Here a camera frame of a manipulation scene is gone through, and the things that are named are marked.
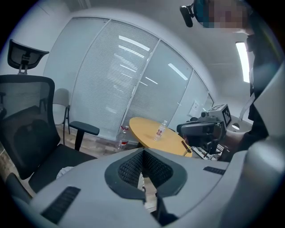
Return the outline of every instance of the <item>black office chair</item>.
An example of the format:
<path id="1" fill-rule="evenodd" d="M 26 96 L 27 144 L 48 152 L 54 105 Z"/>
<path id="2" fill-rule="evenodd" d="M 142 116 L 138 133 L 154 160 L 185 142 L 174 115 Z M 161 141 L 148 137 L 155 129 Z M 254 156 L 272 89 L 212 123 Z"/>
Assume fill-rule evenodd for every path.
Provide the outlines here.
<path id="1" fill-rule="evenodd" d="M 67 166 L 95 159 L 62 144 L 53 120 L 54 82 L 30 75 L 0 76 L 0 141 L 21 179 L 37 193 Z"/>

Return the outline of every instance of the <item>ceiling light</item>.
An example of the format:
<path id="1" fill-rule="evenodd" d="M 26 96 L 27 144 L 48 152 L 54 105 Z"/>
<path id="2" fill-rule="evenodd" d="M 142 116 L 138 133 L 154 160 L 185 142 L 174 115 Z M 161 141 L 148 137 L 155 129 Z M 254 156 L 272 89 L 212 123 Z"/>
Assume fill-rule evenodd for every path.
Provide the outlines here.
<path id="1" fill-rule="evenodd" d="M 141 81 L 140 81 L 139 83 L 142 83 L 142 84 L 144 84 L 144 83 L 143 83 L 143 82 L 141 82 Z M 145 85 L 145 86 L 148 86 L 147 84 L 144 84 L 144 85 Z"/>
<path id="2" fill-rule="evenodd" d="M 178 70 L 172 63 L 168 64 L 177 74 L 179 74 L 184 80 L 188 80 L 188 78 L 182 74 L 180 70 Z"/>
<path id="3" fill-rule="evenodd" d="M 119 48 L 122 48 L 122 49 L 124 49 L 124 50 L 126 50 L 126 51 L 132 52 L 133 54 L 135 54 L 135 55 L 137 55 L 137 56 L 140 56 L 141 58 L 144 58 L 143 55 L 141 55 L 141 54 L 139 54 L 139 53 L 137 53 L 137 52 L 135 52 L 135 51 L 133 51 L 133 50 L 131 50 L 131 49 L 125 48 L 125 47 L 123 47 L 123 46 L 121 46 L 121 45 L 119 45 Z"/>
<path id="4" fill-rule="evenodd" d="M 133 70 L 133 69 L 131 69 L 131 68 L 128 68 L 127 66 L 124 66 L 124 65 L 122 65 L 122 64 L 120 64 L 120 66 L 121 66 L 121 67 L 123 67 L 123 68 L 129 69 L 129 70 L 131 70 L 131 71 L 133 71 L 133 72 L 135 72 L 135 73 L 136 73 L 136 71 L 135 71 L 135 70 Z"/>
<path id="5" fill-rule="evenodd" d="M 242 72 L 244 75 L 244 81 L 249 83 L 249 63 L 248 63 L 248 53 L 246 51 L 244 42 L 236 42 L 236 48 L 240 55 Z"/>
<path id="6" fill-rule="evenodd" d="M 129 43 L 131 43 L 131 44 L 134 44 L 134 45 L 136 45 L 136 46 L 138 46 L 138 47 L 140 47 L 140 48 L 146 50 L 147 52 L 150 50 L 150 48 L 146 47 L 145 45 L 142 45 L 142 44 L 140 44 L 140 43 L 138 43 L 138 42 L 136 42 L 136 41 L 134 41 L 134 40 L 131 40 L 131 39 L 129 39 L 129 38 L 119 36 L 119 39 L 122 40 L 122 41 L 129 42 Z"/>
<path id="7" fill-rule="evenodd" d="M 158 83 L 157 83 L 157 82 L 155 82 L 155 81 L 151 80 L 150 78 L 146 77 L 146 79 L 147 79 L 147 80 L 150 80 L 150 81 L 152 81 L 153 83 L 155 83 L 155 84 L 157 84 L 157 85 L 158 85 Z"/>

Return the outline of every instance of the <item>black device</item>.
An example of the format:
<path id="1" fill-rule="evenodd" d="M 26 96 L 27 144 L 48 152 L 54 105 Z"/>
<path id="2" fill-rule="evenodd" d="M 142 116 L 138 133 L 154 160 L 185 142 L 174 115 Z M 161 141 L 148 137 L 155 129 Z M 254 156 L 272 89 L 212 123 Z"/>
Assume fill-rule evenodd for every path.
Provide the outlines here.
<path id="1" fill-rule="evenodd" d="M 193 5 L 194 5 L 194 3 L 191 5 L 180 6 L 180 12 L 183 16 L 183 19 L 184 19 L 187 27 L 189 27 L 189 28 L 193 27 L 193 21 L 192 21 L 192 18 L 194 18 L 194 14 L 192 12 Z"/>
<path id="2" fill-rule="evenodd" d="M 200 147 L 214 155 L 220 153 L 217 146 L 225 137 L 231 121 L 228 105 L 218 105 L 202 112 L 199 118 L 191 118 L 189 122 L 179 124 L 177 132 L 187 138 L 189 146 Z"/>

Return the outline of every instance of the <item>chair armrest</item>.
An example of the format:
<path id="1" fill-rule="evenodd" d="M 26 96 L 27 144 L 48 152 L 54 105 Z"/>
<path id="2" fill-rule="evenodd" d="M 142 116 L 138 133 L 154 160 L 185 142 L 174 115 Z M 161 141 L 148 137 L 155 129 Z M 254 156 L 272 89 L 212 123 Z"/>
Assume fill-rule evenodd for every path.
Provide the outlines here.
<path id="1" fill-rule="evenodd" d="M 79 122 L 79 121 L 72 121 L 71 123 L 69 123 L 69 126 L 79 131 L 83 131 L 83 132 L 86 132 L 92 135 L 98 135 L 100 132 L 99 128 L 92 126 L 90 124 L 87 124 L 87 123 Z"/>
<path id="2" fill-rule="evenodd" d="M 29 204 L 32 197 L 23 187 L 23 185 L 20 183 L 14 173 L 9 174 L 6 179 L 5 185 L 12 196 L 15 196 Z"/>

